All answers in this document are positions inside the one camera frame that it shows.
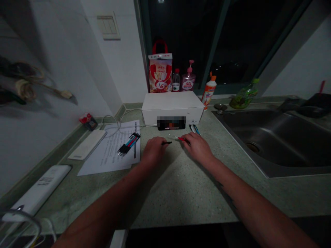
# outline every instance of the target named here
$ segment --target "dark window glass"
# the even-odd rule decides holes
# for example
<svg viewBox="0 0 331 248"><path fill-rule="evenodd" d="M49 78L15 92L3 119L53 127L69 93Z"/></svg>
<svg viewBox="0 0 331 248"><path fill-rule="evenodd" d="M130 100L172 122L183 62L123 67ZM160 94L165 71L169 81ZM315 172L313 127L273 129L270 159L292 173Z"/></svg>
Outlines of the dark window glass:
<svg viewBox="0 0 331 248"><path fill-rule="evenodd" d="M159 38L167 43L168 52L173 55L173 68L179 68L181 75L186 73L189 60L194 60L197 87L202 82L222 1L160 2L148 1L152 44Z"/></svg>
<svg viewBox="0 0 331 248"><path fill-rule="evenodd" d="M222 85L216 88L218 94L236 93L259 76L256 73L263 69L266 58L272 57L267 55L281 45L279 37L290 20L299 18L294 14L303 2L308 4L304 0L231 0L221 33L216 33L224 1L139 0L146 51L150 54L154 42L163 39L173 54L173 68L179 68L181 75L189 60L195 61L196 93L202 93L210 79L203 82L203 76L209 71ZM217 46L210 55L214 40ZM157 52L164 52L162 46Z"/></svg>
<svg viewBox="0 0 331 248"><path fill-rule="evenodd" d="M217 83L251 81L301 2L231 1L211 66Z"/></svg>

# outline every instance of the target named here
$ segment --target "small red box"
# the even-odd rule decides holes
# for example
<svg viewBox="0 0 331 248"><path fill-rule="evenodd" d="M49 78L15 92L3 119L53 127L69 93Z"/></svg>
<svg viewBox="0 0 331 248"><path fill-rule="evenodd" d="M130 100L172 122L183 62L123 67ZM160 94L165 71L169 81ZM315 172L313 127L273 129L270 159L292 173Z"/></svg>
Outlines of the small red box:
<svg viewBox="0 0 331 248"><path fill-rule="evenodd" d="M98 126L98 123L90 113L85 113L83 117L79 118L79 121L90 131L93 131Z"/></svg>

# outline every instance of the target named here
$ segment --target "paper bag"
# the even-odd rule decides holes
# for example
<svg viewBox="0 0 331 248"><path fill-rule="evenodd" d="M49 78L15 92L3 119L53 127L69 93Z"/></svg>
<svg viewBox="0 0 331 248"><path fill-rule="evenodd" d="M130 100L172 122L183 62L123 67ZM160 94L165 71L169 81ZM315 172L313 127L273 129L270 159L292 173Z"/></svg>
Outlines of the paper bag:
<svg viewBox="0 0 331 248"><path fill-rule="evenodd" d="M156 44L164 44L165 53L156 54ZM172 53L163 40L158 40L149 55L149 92L171 92Z"/></svg>

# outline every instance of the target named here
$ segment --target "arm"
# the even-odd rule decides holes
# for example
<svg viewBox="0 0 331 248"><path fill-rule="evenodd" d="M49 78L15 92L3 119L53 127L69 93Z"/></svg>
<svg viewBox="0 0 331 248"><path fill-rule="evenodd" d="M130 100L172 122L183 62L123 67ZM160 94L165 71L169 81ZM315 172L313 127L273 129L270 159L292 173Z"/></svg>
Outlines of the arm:
<svg viewBox="0 0 331 248"><path fill-rule="evenodd" d="M290 218L272 205L255 189L215 158L208 143L196 133L182 138L191 156L205 167L232 199L248 231L263 247L317 247Z"/></svg>
<svg viewBox="0 0 331 248"><path fill-rule="evenodd" d="M151 174L163 157L168 144L161 145L162 142L166 140L161 137L150 139L141 162L78 216L53 248L105 246L137 186Z"/></svg>

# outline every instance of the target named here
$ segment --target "black container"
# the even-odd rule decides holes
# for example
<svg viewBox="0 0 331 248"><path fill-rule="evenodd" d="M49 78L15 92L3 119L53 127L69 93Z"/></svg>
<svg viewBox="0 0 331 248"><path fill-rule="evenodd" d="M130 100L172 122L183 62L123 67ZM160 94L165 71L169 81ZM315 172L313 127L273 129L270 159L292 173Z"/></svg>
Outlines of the black container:
<svg viewBox="0 0 331 248"><path fill-rule="evenodd" d="M331 113L331 95L317 93L309 98L301 107L312 106L322 108L322 111L314 111L313 109L297 110L301 115L311 118L321 118Z"/></svg>

